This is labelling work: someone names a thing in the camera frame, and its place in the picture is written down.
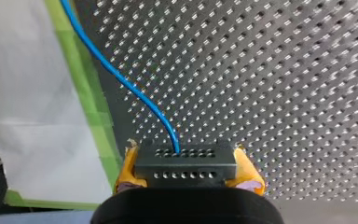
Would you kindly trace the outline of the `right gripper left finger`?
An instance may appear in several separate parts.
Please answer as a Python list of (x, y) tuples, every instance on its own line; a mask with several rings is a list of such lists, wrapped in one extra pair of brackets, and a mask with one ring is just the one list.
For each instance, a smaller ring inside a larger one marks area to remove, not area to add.
[(134, 164), (138, 156), (139, 145), (133, 139), (128, 139), (130, 145), (125, 147), (125, 157), (122, 168), (117, 177), (114, 193), (120, 193), (127, 189), (146, 188), (147, 182), (144, 179), (138, 179), (134, 174)]

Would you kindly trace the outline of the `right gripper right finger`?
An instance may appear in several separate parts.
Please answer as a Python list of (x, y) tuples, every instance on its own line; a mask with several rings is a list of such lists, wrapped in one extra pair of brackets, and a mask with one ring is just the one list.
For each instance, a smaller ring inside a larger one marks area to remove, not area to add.
[(237, 164), (236, 174), (233, 179), (226, 181), (226, 186), (245, 189), (263, 196), (266, 191), (265, 180), (246, 155), (244, 146), (237, 146), (233, 151), (233, 155)]

